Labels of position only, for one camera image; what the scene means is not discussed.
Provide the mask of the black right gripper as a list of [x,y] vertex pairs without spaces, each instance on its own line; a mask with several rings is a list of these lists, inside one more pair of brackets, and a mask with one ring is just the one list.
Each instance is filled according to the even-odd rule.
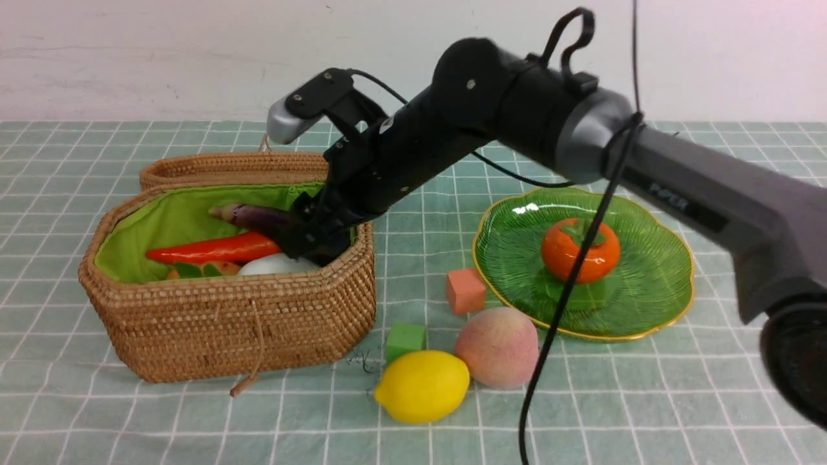
[[452,142],[452,126],[419,104],[345,136],[322,190],[293,206],[293,223],[278,236],[282,251],[308,257],[382,216],[452,164]]

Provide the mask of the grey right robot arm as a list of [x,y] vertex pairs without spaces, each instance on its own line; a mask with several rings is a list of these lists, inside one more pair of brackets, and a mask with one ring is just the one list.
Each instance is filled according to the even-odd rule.
[[277,236],[308,256],[342,231],[383,215],[410,191],[491,141],[573,183],[608,180],[691,227],[732,257],[738,313],[768,319],[761,353],[782,397],[825,427],[825,188],[659,130],[629,128],[626,97],[590,74],[550,70],[485,38],[461,39],[431,84],[387,116],[331,68],[271,108],[278,143],[321,117],[342,134],[325,188],[293,207]]

